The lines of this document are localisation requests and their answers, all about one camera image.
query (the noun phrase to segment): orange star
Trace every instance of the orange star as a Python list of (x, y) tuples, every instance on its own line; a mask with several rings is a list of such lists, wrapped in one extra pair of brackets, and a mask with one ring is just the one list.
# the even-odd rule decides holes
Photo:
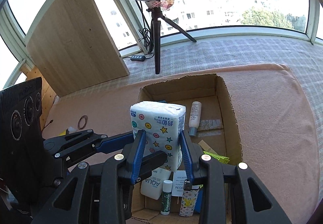
[(162, 133), (163, 133), (163, 134), (164, 134), (164, 133), (168, 133), (168, 132), (167, 132), (167, 128), (164, 128), (164, 127), (163, 127), (163, 128), (161, 128), (161, 131), (162, 131)]

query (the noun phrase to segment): checkered tablecloth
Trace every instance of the checkered tablecloth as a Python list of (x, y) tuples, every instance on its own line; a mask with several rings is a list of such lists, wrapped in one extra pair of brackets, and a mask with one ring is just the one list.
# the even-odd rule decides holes
[(162, 49), (161, 73), (155, 75), (154, 60), (133, 62), (125, 59), (130, 75), (95, 85), (60, 98), (105, 91), (158, 77), (257, 63), (287, 64), (301, 84), (314, 114), (321, 165), (319, 201), (323, 198), (323, 46), (280, 37), (226, 37), (207, 39), (175, 49)]

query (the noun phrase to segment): wood panel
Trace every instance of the wood panel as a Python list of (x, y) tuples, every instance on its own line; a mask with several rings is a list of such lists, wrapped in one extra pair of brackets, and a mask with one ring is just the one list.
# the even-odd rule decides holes
[(42, 78), (43, 86), (42, 86), (41, 98), (42, 98), (43, 113), (40, 116), (40, 128), (43, 129), (46, 124), (49, 111), (54, 103), (56, 93), (51, 88), (51, 86), (47, 83), (46, 79), (42, 76), (42, 74), (40, 73), (37, 67), (34, 67), (30, 72), (28, 72), (25, 75), (27, 76), (26, 80), (30, 80), (36, 77)]
[(55, 0), (26, 49), (60, 97), (129, 74), (94, 0)]

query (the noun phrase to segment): tree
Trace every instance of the tree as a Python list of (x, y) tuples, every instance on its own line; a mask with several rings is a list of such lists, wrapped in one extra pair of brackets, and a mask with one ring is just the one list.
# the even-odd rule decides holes
[(292, 22), (293, 28), (297, 31), (304, 32), (306, 26), (306, 17), (303, 16), (293, 16), (291, 14), (286, 15), (286, 19)]
[(287, 29), (293, 29), (292, 22), (279, 11), (267, 11), (263, 8), (255, 9), (252, 7), (246, 10), (242, 14), (243, 19), (241, 24), (243, 25), (261, 25), (261, 26), (274, 26)]

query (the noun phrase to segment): tissue pack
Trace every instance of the tissue pack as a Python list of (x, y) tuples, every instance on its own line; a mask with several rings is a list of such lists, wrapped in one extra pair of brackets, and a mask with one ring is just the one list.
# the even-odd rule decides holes
[(181, 164), (178, 135), (184, 129), (185, 109), (182, 105), (151, 101), (143, 101), (130, 108), (134, 137), (138, 130), (146, 131), (144, 156), (164, 151), (167, 159), (161, 168), (169, 171), (176, 171)]

